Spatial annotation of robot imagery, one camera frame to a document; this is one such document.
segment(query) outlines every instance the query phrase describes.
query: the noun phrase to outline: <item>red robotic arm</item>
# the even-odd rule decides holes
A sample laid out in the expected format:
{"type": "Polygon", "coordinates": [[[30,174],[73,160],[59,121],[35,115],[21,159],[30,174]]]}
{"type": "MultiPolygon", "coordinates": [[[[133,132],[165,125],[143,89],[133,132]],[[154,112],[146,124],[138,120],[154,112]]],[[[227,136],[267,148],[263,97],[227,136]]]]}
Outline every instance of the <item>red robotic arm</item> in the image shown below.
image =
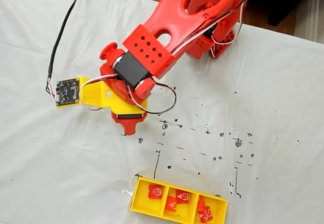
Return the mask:
{"type": "MultiPolygon", "coordinates": [[[[118,78],[105,82],[126,102],[140,104],[156,85],[153,77],[162,78],[185,52],[199,59],[216,41],[227,42],[219,43],[214,57],[221,54],[234,39],[232,28],[246,1],[160,0],[151,17],[124,41],[127,52],[116,43],[102,51],[100,58],[106,62],[100,68],[101,75],[116,73],[118,78]],[[157,39],[164,33],[171,36],[166,46],[157,39]]],[[[125,134],[132,135],[146,113],[141,117],[112,116],[123,124],[125,134]]]]}

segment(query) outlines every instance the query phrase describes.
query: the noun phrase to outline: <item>wire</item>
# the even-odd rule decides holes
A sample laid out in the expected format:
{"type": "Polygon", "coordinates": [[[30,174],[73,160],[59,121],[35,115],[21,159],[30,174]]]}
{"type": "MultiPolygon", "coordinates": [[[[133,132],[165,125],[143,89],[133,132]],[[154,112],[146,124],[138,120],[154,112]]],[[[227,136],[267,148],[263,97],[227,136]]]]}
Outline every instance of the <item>wire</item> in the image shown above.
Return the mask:
{"type": "MultiPolygon", "coordinates": [[[[100,81],[104,81],[104,80],[107,80],[107,79],[116,78],[116,77],[117,77],[117,74],[104,75],[104,76],[99,76],[99,77],[96,77],[96,78],[90,79],[90,80],[86,81],[85,83],[83,83],[82,86],[80,87],[80,90],[79,90],[79,99],[80,99],[81,104],[82,104],[83,106],[85,105],[85,104],[83,103],[83,100],[82,100],[82,97],[81,97],[81,92],[82,92],[83,88],[84,88],[86,85],[93,84],[93,83],[100,82],[100,81]]],[[[88,108],[88,109],[89,109],[89,110],[92,110],[92,111],[98,111],[98,110],[101,110],[102,108],[98,108],[98,109],[90,109],[90,108],[88,108]]]]}
{"type": "Polygon", "coordinates": [[[51,78],[52,78],[52,72],[53,72],[53,65],[54,65],[54,58],[55,58],[55,54],[56,54],[56,50],[57,50],[57,47],[60,43],[60,40],[61,40],[61,37],[62,37],[62,34],[63,34],[63,31],[64,31],[64,28],[65,28],[65,25],[66,25],[66,22],[74,8],[74,5],[76,3],[77,0],[74,0],[71,7],[69,8],[69,10],[67,11],[67,14],[64,18],[64,21],[63,21],[63,24],[61,26],[61,29],[60,29],[60,32],[59,32],[59,35],[56,39],[56,42],[54,44],[54,47],[53,47],[53,51],[52,51],[52,55],[51,55],[51,59],[50,59],[50,64],[49,64],[49,71],[48,71],[48,76],[47,76],[47,82],[46,82],[46,91],[47,93],[51,94],[53,96],[53,99],[55,100],[55,95],[53,93],[53,90],[51,89],[51,78]]]}
{"type": "Polygon", "coordinates": [[[184,39],[174,50],[172,50],[171,54],[175,56],[180,50],[182,50],[187,44],[198,38],[200,35],[205,33],[208,29],[216,25],[219,21],[226,18],[228,15],[230,15],[232,12],[234,12],[237,8],[239,8],[243,3],[245,3],[246,0],[242,0],[235,8],[228,11],[227,13],[223,14],[222,16],[216,18],[213,22],[211,22],[209,25],[207,25],[204,28],[201,28],[197,31],[195,31],[192,35],[190,35],[187,39],[184,39]]]}
{"type": "Polygon", "coordinates": [[[243,9],[244,9],[245,4],[246,4],[246,2],[242,3],[241,8],[240,8],[240,12],[239,12],[239,28],[238,28],[237,34],[234,36],[234,39],[232,39],[232,40],[229,41],[229,42],[218,42],[218,41],[217,41],[217,40],[212,36],[212,40],[214,41],[214,43],[221,44],[221,45],[225,45],[225,44],[231,44],[231,43],[233,43],[233,42],[236,40],[236,38],[237,38],[239,32],[241,31],[242,25],[243,25],[243,21],[242,21],[242,20],[243,20],[243,9]]]}
{"type": "Polygon", "coordinates": [[[169,107],[168,109],[166,110],[163,110],[161,112],[151,112],[151,111],[148,111],[147,109],[143,108],[139,103],[136,102],[136,100],[134,99],[133,97],[133,94],[132,94],[132,91],[131,91],[131,88],[129,85],[127,85],[127,93],[128,95],[130,96],[130,99],[131,101],[133,102],[133,104],[135,104],[135,106],[143,111],[145,111],[146,113],[149,113],[149,114],[163,114],[165,112],[168,112],[169,110],[171,110],[177,103],[177,94],[176,94],[176,91],[174,89],[172,89],[170,86],[168,85],[165,85],[165,84],[162,84],[162,83],[156,83],[156,85],[158,86],[163,86],[163,87],[167,87],[168,89],[170,89],[173,94],[174,94],[174,102],[173,102],[173,105],[171,107],[169,107]]]}

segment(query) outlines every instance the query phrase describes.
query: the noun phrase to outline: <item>white wire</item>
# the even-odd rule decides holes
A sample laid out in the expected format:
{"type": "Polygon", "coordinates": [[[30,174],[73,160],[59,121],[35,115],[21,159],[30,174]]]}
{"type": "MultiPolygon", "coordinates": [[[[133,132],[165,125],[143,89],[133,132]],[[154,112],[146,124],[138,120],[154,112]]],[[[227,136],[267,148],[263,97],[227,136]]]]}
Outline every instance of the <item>white wire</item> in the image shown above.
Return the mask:
{"type": "Polygon", "coordinates": [[[234,39],[232,39],[229,42],[218,42],[212,36],[212,40],[214,41],[214,43],[221,44],[221,45],[225,45],[225,44],[231,44],[231,43],[233,43],[236,40],[239,32],[241,31],[242,25],[243,25],[243,21],[242,21],[243,20],[243,9],[244,9],[245,4],[246,4],[246,1],[244,3],[242,3],[242,5],[240,7],[240,12],[239,12],[239,28],[238,28],[237,34],[234,36],[234,39]]]}
{"type": "MultiPolygon", "coordinates": [[[[83,90],[83,88],[88,85],[88,84],[93,84],[93,83],[96,83],[96,82],[100,82],[100,81],[104,81],[106,79],[111,79],[111,78],[115,78],[117,77],[117,74],[112,74],[112,75],[104,75],[104,76],[99,76],[99,77],[95,77],[93,79],[90,79],[88,81],[86,81],[85,83],[82,84],[82,86],[80,87],[79,89],[79,100],[81,102],[81,104],[84,106],[84,103],[83,103],[83,100],[82,100],[82,97],[81,97],[81,92],[83,90]]],[[[89,110],[92,110],[92,111],[97,111],[101,108],[98,108],[98,109],[90,109],[88,108],[89,110]]]]}
{"type": "Polygon", "coordinates": [[[55,94],[54,94],[53,89],[52,89],[51,79],[50,78],[47,79],[47,84],[49,86],[49,90],[50,90],[50,93],[51,93],[51,95],[53,97],[53,100],[55,100],[55,94]]]}
{"type": "Polygon", "coordinates": [[[208,25],[207,27],[201,29],[199,32],[195,33],[192,37],[189,37],[187,40],[185,40],[182,44],[180,44],[180,46],[178,46],[175,50],[173,50],[172,55],[176,55],[180,50],[182,50],[187,44],[189,44],[190,42],[192,42],[193,40],[195,40],[196,38],[198,38],[200,35],[202,35],[203,33],[205,33],[208,29],[210,29],[211,27],[213,27],[215,24],[217,24],[219,21],[221,21],[222,19],[226,18],[228,15],[230,15],[232,12],[234,12],[236,9],[233,9],[232,11],[228,12],[227,14],[221,16],[219,19],[217,19],[216,21],[212,22],[210,25],[208,25]]]}
{"type": "Polygon", "coordinates": [[[132,91],[131,91],[131,88],[129,85],[127,85],[127,92],[128,92],[128,95],[130,96],[130,99],[131,101],[133,102],[133,104],[135,104],[135,106],[143,111],[145,111],[146,113],[149,113],[149,114],[163,114],[165,112],[168,112],[169,110],[171,110],[177,103],[177,94],[176,94],[176,91],[174,89],[172,89],[170,86],[168,85],[165,85],[165,84],[162,84],[162,83],[156,83],[156,85],[158,86],[163,86],[163,87],[167,87],[168,89],[170,89],[173,94],[174,94],[174,102],[173,102],[173,105],[171,107],[169,107],[168,109],[165,109],[161,112],[151,112],[151,111],[148,111],[147,109],[145,109],[144,107],[142,107],[139,103],[136,102],[136,100],[134,99],[134,96],[132,94],[132,91]]]}

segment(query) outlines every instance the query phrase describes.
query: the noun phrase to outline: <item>black line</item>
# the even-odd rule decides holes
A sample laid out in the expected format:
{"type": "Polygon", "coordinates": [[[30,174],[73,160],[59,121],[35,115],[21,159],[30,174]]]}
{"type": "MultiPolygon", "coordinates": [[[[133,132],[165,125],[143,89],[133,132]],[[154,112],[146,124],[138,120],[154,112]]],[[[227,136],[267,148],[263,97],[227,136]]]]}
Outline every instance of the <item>black line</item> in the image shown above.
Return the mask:
{"type": "Polygon", "coordinates": [[[160,151],[161,150],[157,150],[156,152],[158,153],[158,156],[157,156],[157,161],[156,161],[156,166],[155,166],[155,170],[154,170],[154,179],[155,179],[155,171],[156,171],[156,168],[157,168],[157,164],[158,164],[158,159],[160,158],[160,151]]]}
{"type": "Polygon", "coordinates": [[[237,189],[237,171],[238,171],[238,168],[237,167],[235,167],[235,168],[236,168],[235,193],[237,194],[236,189],[237,189]]]}

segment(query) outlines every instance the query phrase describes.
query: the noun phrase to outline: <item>black cable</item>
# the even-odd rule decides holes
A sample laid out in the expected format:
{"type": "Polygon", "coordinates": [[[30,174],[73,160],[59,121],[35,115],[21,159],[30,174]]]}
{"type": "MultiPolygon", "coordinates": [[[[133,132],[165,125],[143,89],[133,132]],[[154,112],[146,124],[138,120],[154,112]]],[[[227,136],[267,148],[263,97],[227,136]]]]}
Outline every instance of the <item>black cable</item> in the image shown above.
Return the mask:
{"type": "Polygon", "coordinates": [[[67,11],[67,14],[64,18],[64,21],[63,21],[63,24],[61,26],[61,29],[60,29],[60,32],[59,32],[59,35],[56,39],[56,42],[55,42],[55,45],[53,47],[53,51],[52,51],[52,55],[51,55],[51,60],[50,60],[50,64],[49,64],[49,73],[48,73],[48,76],[47,76],[47,82],[46,82],[46,91],[50,94],[50,90],[49,90],[49,79],[52,78],[52,72],[53,72],[53,65],[54,65],[54,58],[55,58],[55,54],[56,54],[56,50],[57,50],[57,47],[59,46],[59,43],[60,43],[60,40],[61,40],[61,37],[62,37],[62,34],[63,34],[63,31],[64,31],[64,28],[65,28],[65,25],[66,25],[66,22],[74,8],[74,5],[76,3],[76,0],[74,0],[74,2],[72,3],[70,9],[67,11]]]}

